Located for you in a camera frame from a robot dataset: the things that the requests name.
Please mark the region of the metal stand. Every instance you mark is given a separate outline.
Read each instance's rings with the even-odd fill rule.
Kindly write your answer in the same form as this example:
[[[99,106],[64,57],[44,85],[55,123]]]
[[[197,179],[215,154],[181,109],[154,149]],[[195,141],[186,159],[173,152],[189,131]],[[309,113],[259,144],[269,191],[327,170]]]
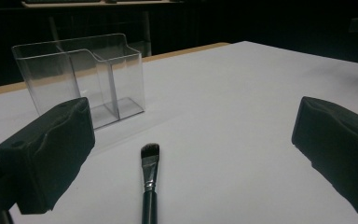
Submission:
[[[144,57],[152,55],[149,12],[143,11],[140,15],[142,33],[142,53]]]

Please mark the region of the black makeup brush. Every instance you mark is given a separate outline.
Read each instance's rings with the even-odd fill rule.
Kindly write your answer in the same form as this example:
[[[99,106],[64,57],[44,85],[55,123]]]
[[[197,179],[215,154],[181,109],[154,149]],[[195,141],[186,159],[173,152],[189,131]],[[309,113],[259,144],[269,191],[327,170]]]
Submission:
[[[158,179],[159,145],[150,143],[141,149],[144,177],[142,224],[158,224]]]

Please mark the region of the clear acrylic organizer box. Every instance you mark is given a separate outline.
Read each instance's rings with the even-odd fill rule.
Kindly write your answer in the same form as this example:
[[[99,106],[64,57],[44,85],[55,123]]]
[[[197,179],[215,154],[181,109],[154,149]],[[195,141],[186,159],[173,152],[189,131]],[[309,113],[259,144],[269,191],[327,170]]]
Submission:
[[[38,114],[86,97],[96,129],[145,111],[142,53],[124,34],[96,35],[12,48]]]

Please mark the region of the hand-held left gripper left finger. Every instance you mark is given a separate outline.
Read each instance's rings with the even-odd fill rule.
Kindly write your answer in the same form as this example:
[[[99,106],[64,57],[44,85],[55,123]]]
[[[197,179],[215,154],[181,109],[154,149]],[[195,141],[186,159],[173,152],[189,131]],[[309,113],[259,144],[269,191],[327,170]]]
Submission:
[[[95,145],[85,97],[55,105],[0,144],[0,201],[44,214],[68,190]]]

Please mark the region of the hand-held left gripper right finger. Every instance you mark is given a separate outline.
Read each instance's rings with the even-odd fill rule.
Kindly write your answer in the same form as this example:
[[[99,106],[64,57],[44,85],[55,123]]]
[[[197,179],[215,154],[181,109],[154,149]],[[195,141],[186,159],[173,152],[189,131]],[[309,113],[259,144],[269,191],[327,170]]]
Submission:
[[[358,114],[303,97],[291,141],[358,212]]]

